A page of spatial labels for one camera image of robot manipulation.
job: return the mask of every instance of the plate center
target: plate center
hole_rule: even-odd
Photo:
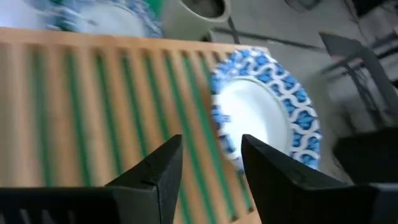
[[[81,11],[77,22],[79,32],[91,34],[130,35],[145,37],[145,27],[140,17],[131,10],[115,4],[98,3]]]
[[[289,154],[292,130],[282,103],[254,78],[236,78],[223,86],[216,97],[222,113],[230,116],[223,133],[229,134],[236,150],[230,159],[241,156],[243,134],[251,134],[279,151]]]

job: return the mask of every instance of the blue and white plate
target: blue and white plate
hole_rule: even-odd
[[[214,69],[211,91],[223,152],[238,170],[243,134],[318,169],[317,114],[303,87],[270,55],[257,48],[235,51]]]
[[[42,18],[47,29],[162,37],[159,21],[149,5],[142,0],[23,1]]]

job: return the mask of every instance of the wooden slatted surface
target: wooden slatted surface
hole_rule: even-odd
[[[248,46],[0,32],[0,186],[104,185],[183,134],[174,222],[260,223],[210,117],[210,71]]]

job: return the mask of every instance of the white plate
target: white plate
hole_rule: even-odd
[[[0,1],[0,27],[45,29],[45,13],[34,7],[32,0]]]
[[[317,114],[302,86],[270,55],[256,48],[235,51],[214,69],[211,91],[223,152],[238,170],[243,134],[318,168]]]
[[[128,8],[111,3],[97,3],[83,8],[76,23],[77,32],[90,34],[131,35],[146,37],[141,18]]]

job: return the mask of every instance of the concrete floor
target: concrete floor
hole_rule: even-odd
[[[283,0],[232,0],[232,19],[236,29],[278,39],[324,47],[318,32],[325,31],[364,41],[343,1],[325,0],[309,12],[296,12]],[[214,33],[217,42],[233,43],[228,34]],[[305,87],[317,110],[324,134],[320,170],[336,179],[350,183],[349,177],[336,164],[332,147],[339,136],[347,135],[336,102],[328,88],[330,77],[319,71],[333,63],[325,52],[315,52],[289,45],[239,38],[242,44],[266,46]]]

